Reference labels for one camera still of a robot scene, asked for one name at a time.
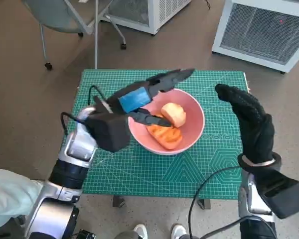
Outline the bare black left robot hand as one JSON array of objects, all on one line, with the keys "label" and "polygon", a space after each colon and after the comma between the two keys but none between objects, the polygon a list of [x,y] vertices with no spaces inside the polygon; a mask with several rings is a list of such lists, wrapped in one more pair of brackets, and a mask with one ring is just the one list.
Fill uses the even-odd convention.
[{"label": "bare black left robot hand", "polygon": [[178,83],[189,78],[194,71],[193,68],[176,69],[159,73],[144,81],[136,81],[115,92],[106,102],[114,113],[131,117],[138,123],[170,127],[172,123],[169,120],[152,115],[144,109],[144,106],[151,103],[158,93],[166,93],[174,89]]}]

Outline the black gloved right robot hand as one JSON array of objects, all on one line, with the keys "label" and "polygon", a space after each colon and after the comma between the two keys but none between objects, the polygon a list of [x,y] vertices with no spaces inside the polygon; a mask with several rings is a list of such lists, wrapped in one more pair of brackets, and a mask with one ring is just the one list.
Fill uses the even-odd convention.
[{"label": "black gloved right robot hand", "polygon": [[253,164],[274,159],[275,129],[272,116],[265,112],[257,98],[237,87],[215,86],[218,98],[228,102],[239,121],[244,156]]}]

